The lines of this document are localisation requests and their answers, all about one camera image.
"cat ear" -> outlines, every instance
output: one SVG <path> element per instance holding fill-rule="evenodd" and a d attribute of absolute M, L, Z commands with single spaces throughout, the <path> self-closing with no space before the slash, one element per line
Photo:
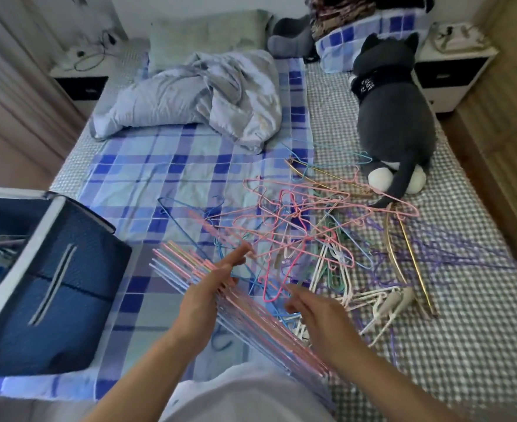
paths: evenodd
<path fill-rule="evenodd" d="M 377 34 L 370 34 L 367 36 L 366 41 L 364 42 L 364 45 L 362 46 L 362 50 L 360 50 L 360 53 L 363 53 L 367 50 L 370 50 L 373 47 L 376 47 L 379 44 L 379 38 Z"/>
<path fill-rule="evenodd" d="M 416 53 L 419 48 L 419 33 L 412 33 L 409 35 L 405 40 L 405 44 L 413 53 Z"/>

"black drawer front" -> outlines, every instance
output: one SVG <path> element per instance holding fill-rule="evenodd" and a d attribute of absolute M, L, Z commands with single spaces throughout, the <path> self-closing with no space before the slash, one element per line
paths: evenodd
<path fill-rule="evenodd" d="M 74 101 L 97 101 L 108 77 L 56 78 L 63 90 Z"/>
<path fill-rule="evenodd" d="M 424 89 L 469 85 L 487 58 L 460 59 L 456 61 L 420 62 L 415 71 Z"/>

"white plush paw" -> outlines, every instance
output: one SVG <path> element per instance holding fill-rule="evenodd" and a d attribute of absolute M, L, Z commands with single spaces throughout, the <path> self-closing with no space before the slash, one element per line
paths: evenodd
<path fill-rule="evenodd" d="M 415 167 L 415 171 L 412 173 L 411 181 L 409 182 L 409 186 L 406 194 L 418 194 L 424 188 L 426 184 L 426 173 L 421 166 Z"/>
<path fill-rule="evenodd" d="M 387 167 L 380 167 L 368 175 L 367 182 L 372 188 L 385 192 L 393 182 L 393 173 Z"/>

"crumpled blanket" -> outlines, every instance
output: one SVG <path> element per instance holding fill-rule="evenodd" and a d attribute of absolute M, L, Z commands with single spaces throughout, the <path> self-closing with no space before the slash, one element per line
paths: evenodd
<path fill-rule="evenodd" d="M 253 154 L 280 129 L 282 107 L 274 59 L 264 50 L 195 53 L 184 65 L 122 90 L 105 114 L 94 115 L 95 139 L 124 127 L 208 124 Z"/>
<path fill-rule="evenodd" d="M 371 0 L 306 0 L 305 4 L 311 10 L 311 33 L 315 41 L 338 27 L 373 15 L 376 10 L 376 3 Z"/>

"forearm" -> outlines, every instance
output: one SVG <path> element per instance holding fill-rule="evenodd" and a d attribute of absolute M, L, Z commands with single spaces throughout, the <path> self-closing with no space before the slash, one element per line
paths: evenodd
<path fill-rule="evenodd" d="M 83 422 L 157 422 L 192 354 L 190 345 L 169 330 Z"/>
<path fill-rule="evenodd" d="M 367 347 L 349 357 L 340 375 L 356 384 L 393 422 L 462 420 Z"/>

